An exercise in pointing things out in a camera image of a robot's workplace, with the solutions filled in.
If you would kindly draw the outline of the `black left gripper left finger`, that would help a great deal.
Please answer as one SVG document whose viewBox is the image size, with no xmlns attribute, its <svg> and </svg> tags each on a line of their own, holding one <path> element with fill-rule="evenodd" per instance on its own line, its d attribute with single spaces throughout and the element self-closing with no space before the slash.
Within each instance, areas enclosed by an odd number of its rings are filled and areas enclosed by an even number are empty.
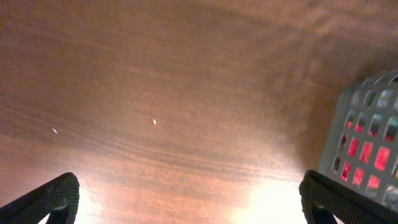
<svg viewBox="0 0 398 224">
<path fill-rule="evenodd" d="M 1 207 L 1 224 L 74 224 L 80 199 L 77 177 L 64 173 Z"/>
</svg>

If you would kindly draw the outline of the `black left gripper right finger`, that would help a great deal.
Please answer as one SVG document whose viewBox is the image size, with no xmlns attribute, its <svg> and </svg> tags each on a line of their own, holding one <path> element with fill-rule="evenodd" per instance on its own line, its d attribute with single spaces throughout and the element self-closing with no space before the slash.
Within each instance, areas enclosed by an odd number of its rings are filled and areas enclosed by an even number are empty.
<svg viewBox="0 0 398 224">
<path fill-rule="evenodd" d="M 306 171 L 299 185 L 307 223 L 397 223 L 397 212 L 318 173 Z"/>
</svg>

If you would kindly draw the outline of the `grey plastic basket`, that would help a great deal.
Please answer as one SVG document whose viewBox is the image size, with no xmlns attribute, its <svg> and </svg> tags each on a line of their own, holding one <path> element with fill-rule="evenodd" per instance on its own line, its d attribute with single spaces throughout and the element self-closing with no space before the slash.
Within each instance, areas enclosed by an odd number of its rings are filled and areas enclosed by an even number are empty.
<svg viewBox="0 0 398 224">
<path fill-rule="evenodd" d="M 397 211 L 397 71 L 339 95 L 319 173 Z"/>
</svg>

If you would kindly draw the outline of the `orange spaghetti packet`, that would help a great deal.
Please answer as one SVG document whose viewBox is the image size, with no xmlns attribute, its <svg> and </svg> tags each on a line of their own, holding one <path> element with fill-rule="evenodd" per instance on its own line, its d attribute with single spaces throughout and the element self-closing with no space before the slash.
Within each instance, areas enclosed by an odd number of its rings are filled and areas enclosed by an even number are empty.
<svg viewBox="0 0 398 224">
<path fill-rule="evenodd" d="M 397 118 L 348 118 L 338 145 L 341 153 L 333 172 L 354 189 L 367 194 L 397 188 Z"/>
</svg>

